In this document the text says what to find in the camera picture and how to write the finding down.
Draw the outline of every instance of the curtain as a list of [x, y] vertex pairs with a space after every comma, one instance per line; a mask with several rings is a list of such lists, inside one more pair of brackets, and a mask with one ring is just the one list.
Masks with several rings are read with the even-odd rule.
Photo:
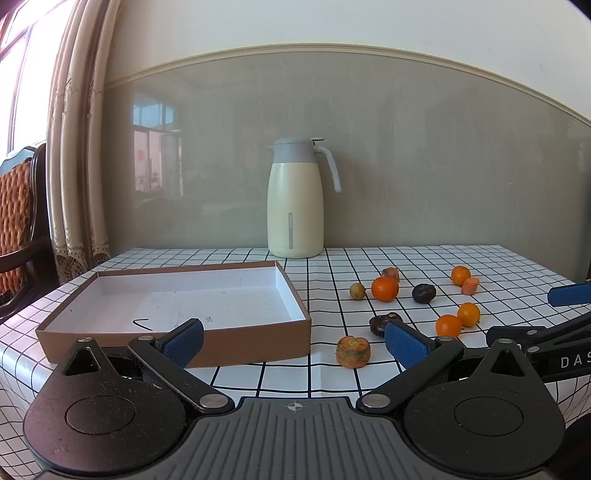
[[51, 80], [47, 203], [60, 282], [109, 258], [100, 171], [105, 70], [121, 0], [76, 0]]

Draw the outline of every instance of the table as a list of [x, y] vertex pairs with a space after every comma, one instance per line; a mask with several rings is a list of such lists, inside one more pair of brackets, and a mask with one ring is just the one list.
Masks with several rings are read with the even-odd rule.
[[[263, 248], [141, 249], [135, 248], [94, 270], [154, 268], [277, 260], [285, 268], [312, 317], [311, 352], [308, 357], [263, 364], [195, 368], [189, 371], [231, 396], [324, 397], [347, 396], [354, 403], [367, 392], [400, 372], [401, 367], [370, 331], [369, 319], [395, 311], [427, 336], [435, 336], [435, 320], [457, 313], [465, 301], [482, 312], [478, 325], [464, 329], [466, 346], [486, 346], [485, 332], [493, 325], [552, 326], [591, 310], [591, 306], [550, 307], [546, 293], [553, 286], [572, 283], [566, 278], [499, 245], [437, 247], [328, 248], [307, 260], [273, 257]], [[465, 265], [480, 280], [474, 297], [461, 295], [449, 278], [455, 265]], [[401, 273], [396, 301], [385, 304], [349, 297], [349, 286], [366, 287], [379, 272], [396, 265]], [[88, 272], [65, 284], [0, 325], [0, 466], [14, 477], [32, 478], [39, 471], [22, 442], [22, 418], [54, 365], [47, 362], [35, 335], [36, 326], [92, 275]], [[418, 283], [437, 286], [429, 305], [411, 298]], [[345, 335], [371, 342], [367, 366], [349, 370], [335, 360], [337, 341]], [[567, 423], [591, 408], [590, 377], [547, 384]]]

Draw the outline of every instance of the black mark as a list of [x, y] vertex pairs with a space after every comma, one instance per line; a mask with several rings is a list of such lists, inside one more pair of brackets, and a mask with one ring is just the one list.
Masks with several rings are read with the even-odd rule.
[[134, 323], [134, 325], [137, 325], [138, 327], [143, 328], [144, 330], [147, 330], [149, 332], [153, 332], [153, 330], [151, 328], [145, 327], [144, 325], [140, 325], [138, 323], [138, 322], [145, 322], [146, 320], [148, 320], [148, 319], [137, 319], [137, 320], [134, 320], [133, 323]]

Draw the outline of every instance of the ridged black surface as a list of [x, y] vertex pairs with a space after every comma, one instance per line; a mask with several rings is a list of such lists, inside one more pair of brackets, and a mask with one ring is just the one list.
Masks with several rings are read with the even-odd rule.
[[[245, 398], [130, 480], [453, 480], [416, 457], [387, 419], [344, 398]], [[549, 479], [541, 473], [529, 479]], [[43, 480], [58, 476], [45, 474]]]

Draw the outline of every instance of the orange chair cushion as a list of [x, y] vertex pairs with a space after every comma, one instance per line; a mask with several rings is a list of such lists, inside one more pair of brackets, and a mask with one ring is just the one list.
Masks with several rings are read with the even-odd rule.
[[[0, 255], [24, 247], [31, 219], [31, 162], [0, 175]], [[16, 294], [24, 284], [21, 267], [0, 273], [0, 292]]]

